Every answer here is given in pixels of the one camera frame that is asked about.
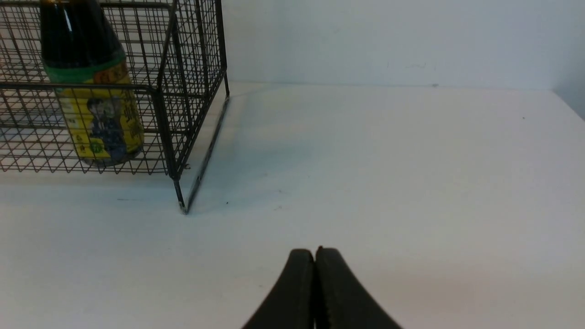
bottle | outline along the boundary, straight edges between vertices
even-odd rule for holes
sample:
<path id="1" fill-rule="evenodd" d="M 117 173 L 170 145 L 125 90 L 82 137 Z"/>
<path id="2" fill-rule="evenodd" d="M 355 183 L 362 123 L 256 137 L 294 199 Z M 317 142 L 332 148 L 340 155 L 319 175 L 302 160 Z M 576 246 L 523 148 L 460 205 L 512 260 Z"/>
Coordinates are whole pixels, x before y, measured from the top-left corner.
<path id="1" fill-rule="evenodd" d="M 41 53 L 52 83 L 130 84 L 126 54 L 97 0 L 40 0 Z M 135 158 L 144 129 L 132 90 L 55 90 L 77 155 L 91 166 Z"/>

wire basket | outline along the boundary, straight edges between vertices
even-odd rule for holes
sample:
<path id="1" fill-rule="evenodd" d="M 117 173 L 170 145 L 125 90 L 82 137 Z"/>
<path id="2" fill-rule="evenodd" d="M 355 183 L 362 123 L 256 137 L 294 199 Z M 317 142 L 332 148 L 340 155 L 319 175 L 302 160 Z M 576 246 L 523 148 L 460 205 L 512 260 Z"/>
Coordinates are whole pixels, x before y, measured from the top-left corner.
<path id="1" fill-rule="evenodd" d="M 0 168 L 164 173 L 174 181 L 186 212 L 217 134 L 187 205 L 178 183 L 181 173 L 222 80 L 229 95 L 221 1 L 110 0 L 101 6 L 125 49 L 132 84 L 50 83 L 40 55 L 38 1 L 0 2 Z M 144 140 L 133 159 L 95 166 L 80 156 L 80 141 L 72 139 L 67 122 L 71 115 L 55 93 L 71 90 L 73 99 L 87 99 L 75 96 L 80 87 L 91 93 L 89 98 L 115 94 L 120 102 L 136 105 Z M 91 126 L 79 129 L 94 133 Z"/>

basket leg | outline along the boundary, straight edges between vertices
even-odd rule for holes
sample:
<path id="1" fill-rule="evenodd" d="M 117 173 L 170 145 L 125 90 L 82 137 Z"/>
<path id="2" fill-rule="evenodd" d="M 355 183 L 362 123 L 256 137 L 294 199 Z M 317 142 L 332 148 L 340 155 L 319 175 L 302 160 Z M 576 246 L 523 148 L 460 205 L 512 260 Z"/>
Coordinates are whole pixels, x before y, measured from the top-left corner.
<path id="1" fill-rule="evenodd" d="M 227 72 L 223 76 L 223 84 L 225 85 L 225 97 L 229 98 L 229 84 L 228 84 L 228 73 Z"/>
<path id="2" fill-rule="evenodd" d="M 205 174 L 205 170 L 207 169 L 207 165 L 209 164 L 209 160 L 211 159 L 211 155 L 214 151 L 215 143 L 217 142 L 217 139 L 219 136 L 219 131 L 221 130 L 221 126 L 223 124 L 223 119 L 224 119 L 225 114 L 228 110 L 228 103 L 229 103 L 229 97 L 226 97 L 225 101 L 223 102 L 223 107 L 221 109 L 221 112 L 219 113 L 219 118 L 217 120 L 217 123 L 215 124 L 215 130 L 214 130 L 213 137 L 211 138 L 211 143 L 209 143 L 209 148 L 207 149 L 207 152 L 205 152 L 205 157 L 203 158 L 203 163 L 201 163 L 201 167 L 199 168 L 199 172 L 197 173 L 197 177 L 195 178 L 195 181 L 193 182 L 193 185 L 191 186 L 191 191 L 189 192 L 189 196 L 187 198 L 187 203 L 185 203 L 183 200 L 183 194 L 181 192 L 181 186 L 179 185 L 179 182 L 175 181 L 175 190 L 177 191 L 177 198 L 179 200 L 179 206 L 181 208 L 181 211 L 185 215 L 189 213 L 189 210 L 191 210 L 191 207 L 193 206 L 193 203 L 195 201 L 195 197 L 197 196 L 197 192 L 199 192 L 199 188 L 201 187 L 201 182 L 203 181 L 203 175 Z"/>

white tabletop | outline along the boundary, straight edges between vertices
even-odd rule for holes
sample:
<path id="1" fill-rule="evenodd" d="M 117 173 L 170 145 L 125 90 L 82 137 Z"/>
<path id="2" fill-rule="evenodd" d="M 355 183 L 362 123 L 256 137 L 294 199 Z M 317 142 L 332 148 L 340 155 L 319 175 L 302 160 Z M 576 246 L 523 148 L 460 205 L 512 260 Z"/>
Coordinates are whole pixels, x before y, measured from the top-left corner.
<path id="1" fill-rule="evenodd" d="M 232 89 L 188 216 L 164 176 L 0 174 L 2 328 L 237 329 L 319 245 L 405 329 L 585 327 L 585 122 L 554 93 Z"/>

